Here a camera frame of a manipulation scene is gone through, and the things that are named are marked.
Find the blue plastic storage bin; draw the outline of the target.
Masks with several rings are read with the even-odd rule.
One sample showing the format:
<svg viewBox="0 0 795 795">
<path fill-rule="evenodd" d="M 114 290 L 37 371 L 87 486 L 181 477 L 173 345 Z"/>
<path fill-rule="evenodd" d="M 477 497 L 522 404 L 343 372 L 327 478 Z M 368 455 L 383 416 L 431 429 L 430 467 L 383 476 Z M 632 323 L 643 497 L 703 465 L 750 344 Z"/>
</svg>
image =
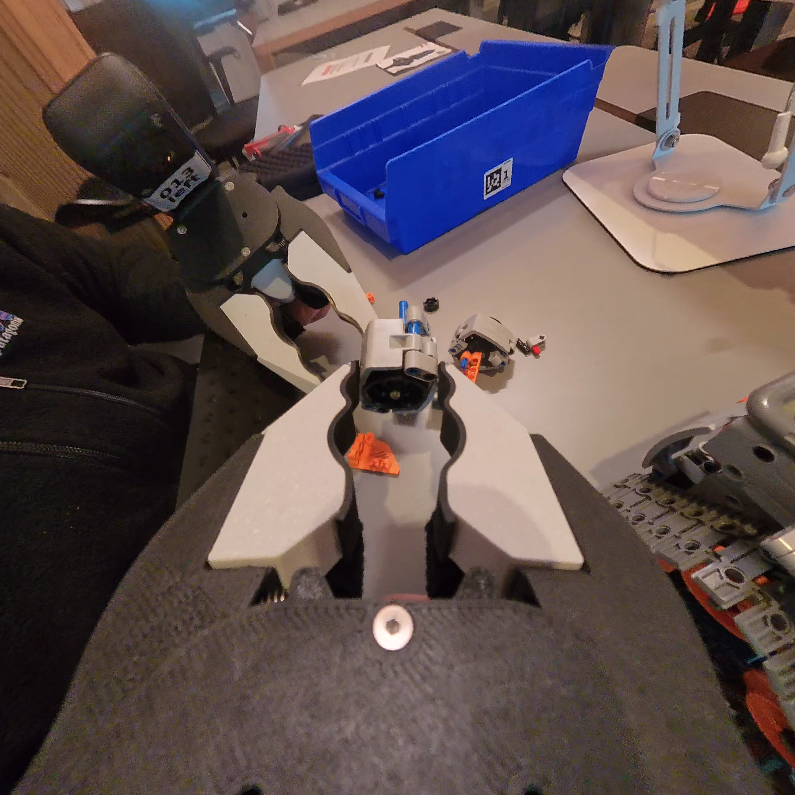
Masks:
<svg viewBox="0 0 795 795">
<path fill-rule="evenodd" d="M 484 41 L 313 121 L 323 191 L 402 253 L 568 167 L 611 45 Z"/>
</svg>

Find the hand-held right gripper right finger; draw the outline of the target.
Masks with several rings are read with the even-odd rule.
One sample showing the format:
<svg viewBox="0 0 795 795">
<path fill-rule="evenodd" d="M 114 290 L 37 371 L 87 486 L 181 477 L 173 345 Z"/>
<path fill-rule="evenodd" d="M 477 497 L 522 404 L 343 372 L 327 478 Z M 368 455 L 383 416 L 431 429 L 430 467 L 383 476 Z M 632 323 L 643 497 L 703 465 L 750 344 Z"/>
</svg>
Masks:
<svg viewBox="0 0 795 795">
<path fill-rule="evenodd" d="M 441 365 L 435 554 L 461 571 L 510 575 L 522 566 L 579 570 L 584 557 L 529 430 L 467 379 Z"/>
</svg>

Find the grey block module orange part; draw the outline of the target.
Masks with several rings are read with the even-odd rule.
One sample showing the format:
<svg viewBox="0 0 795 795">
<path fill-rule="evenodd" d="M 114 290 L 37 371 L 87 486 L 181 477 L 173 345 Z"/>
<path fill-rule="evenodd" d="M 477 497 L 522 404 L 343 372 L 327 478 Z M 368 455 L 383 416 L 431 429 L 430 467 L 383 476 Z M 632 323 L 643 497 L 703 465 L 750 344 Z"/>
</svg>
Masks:
<svg viewBox="0 0 795 795">
<path fill-rule="evenodd" d="M 546 342 L 545 335 L 523 340 L 492 316 L 476 314 L 455 330 L 448 350 L 459 371 L 474 382 L 480 374 L 504 372 L 516 352 L 539 358 Z"/>
</svg>

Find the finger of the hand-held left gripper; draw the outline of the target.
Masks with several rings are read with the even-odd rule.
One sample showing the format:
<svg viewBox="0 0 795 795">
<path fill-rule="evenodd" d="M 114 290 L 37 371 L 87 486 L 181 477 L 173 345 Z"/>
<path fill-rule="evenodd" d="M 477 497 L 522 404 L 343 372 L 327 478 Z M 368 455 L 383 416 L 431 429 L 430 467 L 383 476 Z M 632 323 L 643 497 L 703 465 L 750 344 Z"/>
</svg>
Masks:
<svg viewBox="0 0 795 795">
<path fill-rule="evenodd" d="M 330 312 L 361 334 L 366 331 L 370 303 L 357 277 L 305 231 L 288 245 L 286 268 L 297 299 L 313 307 L 328 302 L 332 305 Z"/>
<path fill-rule="evenodd" d="M 303 393 L 325 380 L 304 362 L 297 345 L 284 332 L 282 321 L 262 293 L 234 293 L 220 310 L 231 322 L 255 359 Z"/>
</svg>

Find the person's left hand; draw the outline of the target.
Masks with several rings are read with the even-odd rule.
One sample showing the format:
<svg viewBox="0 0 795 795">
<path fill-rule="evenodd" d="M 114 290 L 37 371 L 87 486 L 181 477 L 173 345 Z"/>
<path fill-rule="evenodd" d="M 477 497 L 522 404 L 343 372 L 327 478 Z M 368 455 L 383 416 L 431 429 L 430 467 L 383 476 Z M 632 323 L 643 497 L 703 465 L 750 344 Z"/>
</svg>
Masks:
<svg viewBox="0 0 795 795">
<path fill-rule="evenodd" d="M 306 304 L 301 299 L 295 299 L 289 304 L 284 305 L 284 312 L 289 314 L 293 321 L 302 327 L 323 320 L 330 312 L 332 305 L 325 303 L 322 307 L 313 307 Z"/>
</svg>

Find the grey orange tracked toy robot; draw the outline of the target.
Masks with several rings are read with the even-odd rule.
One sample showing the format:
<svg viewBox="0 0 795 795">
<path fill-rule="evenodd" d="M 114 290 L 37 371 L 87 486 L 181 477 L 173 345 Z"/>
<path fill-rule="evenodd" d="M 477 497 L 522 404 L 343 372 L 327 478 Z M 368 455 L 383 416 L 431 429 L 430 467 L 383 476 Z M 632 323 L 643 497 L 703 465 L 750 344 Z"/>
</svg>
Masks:
<svg viewBox="0 0 795 795">
<path fill-rule="evenodd" d="M 793 403 L 788 373 L 602 490 L 682 597 L 776 793 L 793 793 Z"/>
</svg>

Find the black and white sheet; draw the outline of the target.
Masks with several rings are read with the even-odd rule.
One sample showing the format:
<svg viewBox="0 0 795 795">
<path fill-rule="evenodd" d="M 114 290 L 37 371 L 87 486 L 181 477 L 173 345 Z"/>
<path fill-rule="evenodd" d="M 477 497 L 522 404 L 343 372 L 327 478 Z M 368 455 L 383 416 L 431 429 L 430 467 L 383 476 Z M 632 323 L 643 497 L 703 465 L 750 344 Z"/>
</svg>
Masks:
<svg viewBox="0 0 795 795">
<path fill-rule="evenodd" d="M 425 42 L 423 45 L 386 57 L 376 66 L 388 75 L 398 76 L 416 68 L 431 64 L 441 58 L 451 55 L 454 49 L 440 45 L 436 42 Z"/>
</svg>

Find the black foam pad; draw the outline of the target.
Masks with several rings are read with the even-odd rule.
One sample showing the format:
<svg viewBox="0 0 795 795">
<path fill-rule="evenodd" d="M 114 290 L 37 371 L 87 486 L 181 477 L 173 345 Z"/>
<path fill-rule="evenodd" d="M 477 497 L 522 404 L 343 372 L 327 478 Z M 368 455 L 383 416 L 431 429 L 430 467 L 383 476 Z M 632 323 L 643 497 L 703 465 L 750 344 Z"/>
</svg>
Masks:
<svg viewBox="0 0 795 795">
<path fill-rule="evenodd" d="M 269 191 L 281 187 L 299 201 L 323 193 L 316 174 L 311 142 L 284 148 L 272 147 L 253 161 L 240 164 L 238 171 L 254 174 L 258 184 Z"/>
</svg>

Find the white printed paper sheet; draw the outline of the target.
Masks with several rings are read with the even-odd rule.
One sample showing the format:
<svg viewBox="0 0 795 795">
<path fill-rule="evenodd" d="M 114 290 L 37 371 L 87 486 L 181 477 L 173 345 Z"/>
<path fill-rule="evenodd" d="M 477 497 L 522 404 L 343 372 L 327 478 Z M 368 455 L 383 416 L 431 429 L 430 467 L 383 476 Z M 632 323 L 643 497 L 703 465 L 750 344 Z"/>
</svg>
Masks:
<svg viewBox="0 0 795 795">
<path fill-rule="evenodd" d="M 318 84 L 365 68 L 376 67 L 385 60 L 389 51 L 390 45 L 382 45 L 343 58 L 324 61 L 304 78 L 302 86 Z"/>
</svg>

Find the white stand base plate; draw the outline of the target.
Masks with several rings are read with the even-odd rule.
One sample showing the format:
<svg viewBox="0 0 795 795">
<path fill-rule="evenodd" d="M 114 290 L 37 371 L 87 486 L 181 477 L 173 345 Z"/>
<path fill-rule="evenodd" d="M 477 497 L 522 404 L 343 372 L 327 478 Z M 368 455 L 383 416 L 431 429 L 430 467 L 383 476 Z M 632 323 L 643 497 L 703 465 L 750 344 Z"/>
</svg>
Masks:
<svg viewBox="0 0 795 795">
<path fill-rule="evenodd" d="M 777 176 L 704 134 L 572 166 L 567 187 L 641 267 L 687 273 L 793 248 L 794 199 L 760 211 Z"/>
</svg>

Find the grey block module blue pin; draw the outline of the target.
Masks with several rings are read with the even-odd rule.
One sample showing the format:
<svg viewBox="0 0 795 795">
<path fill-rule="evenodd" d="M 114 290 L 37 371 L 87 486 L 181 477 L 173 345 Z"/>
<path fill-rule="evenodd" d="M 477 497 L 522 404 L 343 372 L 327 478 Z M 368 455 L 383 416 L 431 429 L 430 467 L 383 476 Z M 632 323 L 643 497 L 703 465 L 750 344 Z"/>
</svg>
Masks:
<svg viewBox="0 0 795 795">
<path fill-rule="evenodd" d="M 396 318 L 368 323 L 359 359 L 362 409 L 421 412 L 431 403 L 438 378 L 438 346 L 423 308 L 401 301 Z"/>
</svg>

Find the person's left forearm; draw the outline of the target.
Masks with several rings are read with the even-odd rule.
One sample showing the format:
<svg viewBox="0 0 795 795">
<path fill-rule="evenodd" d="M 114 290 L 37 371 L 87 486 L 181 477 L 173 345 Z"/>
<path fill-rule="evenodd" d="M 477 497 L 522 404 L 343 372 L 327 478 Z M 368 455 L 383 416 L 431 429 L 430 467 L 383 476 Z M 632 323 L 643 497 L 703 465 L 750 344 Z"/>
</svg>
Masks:
<svg viewBox="0 0 795 795">
<path fill-rule="evenodd" d="M 1 233 L 3 247 L 54 277 L 126 343 L 175 343 L 205 333 L 179 266 L 161 251 L 93 239 L 7 204 Z"/>
</svg>

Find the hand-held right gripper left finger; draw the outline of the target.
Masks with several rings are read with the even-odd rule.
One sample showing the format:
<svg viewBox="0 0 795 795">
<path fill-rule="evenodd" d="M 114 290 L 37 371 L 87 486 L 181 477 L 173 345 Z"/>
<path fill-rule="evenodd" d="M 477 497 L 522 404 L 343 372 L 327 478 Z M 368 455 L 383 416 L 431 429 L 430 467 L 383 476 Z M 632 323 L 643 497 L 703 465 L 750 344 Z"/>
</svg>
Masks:
<svg viewBox="0 0 795 795">
<path fill-rule="evenodd" d="M 352 558 L 361 525 L 344 455 L 358 389 L 359 365 L 345 364 L 262 432 L 207 557 L 212 569 L 327 574 Z"/>
</svg>

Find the orange wedge block plate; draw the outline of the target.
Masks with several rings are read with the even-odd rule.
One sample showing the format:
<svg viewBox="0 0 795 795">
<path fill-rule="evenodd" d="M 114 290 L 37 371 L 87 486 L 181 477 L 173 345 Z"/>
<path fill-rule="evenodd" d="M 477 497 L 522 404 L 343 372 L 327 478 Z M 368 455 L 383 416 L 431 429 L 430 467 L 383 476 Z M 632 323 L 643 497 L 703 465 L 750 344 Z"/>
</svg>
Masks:
<svg viewBox="0 0 795 795">
<path fill-rule="evenodd" d="M 373 433 L 360 432 L 347 452 L 347 462 L 355 470 L 398 476 L 400 466 L 390 445 Z"/>
</svg>

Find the dark desk mat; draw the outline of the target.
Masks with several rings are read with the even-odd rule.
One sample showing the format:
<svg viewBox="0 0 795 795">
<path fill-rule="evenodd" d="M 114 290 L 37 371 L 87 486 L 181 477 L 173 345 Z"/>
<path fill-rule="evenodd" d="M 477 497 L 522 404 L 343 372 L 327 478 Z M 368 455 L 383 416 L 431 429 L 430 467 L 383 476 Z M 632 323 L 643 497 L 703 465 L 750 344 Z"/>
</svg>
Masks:
<svg viewBox="0 0 795 795">
<path fill-rule="evenodd" d="M 716 137 L 760 160 L 768 149 L 779 111 L 714 92 L 680 98 L 681 134 Z"/>
</svg>

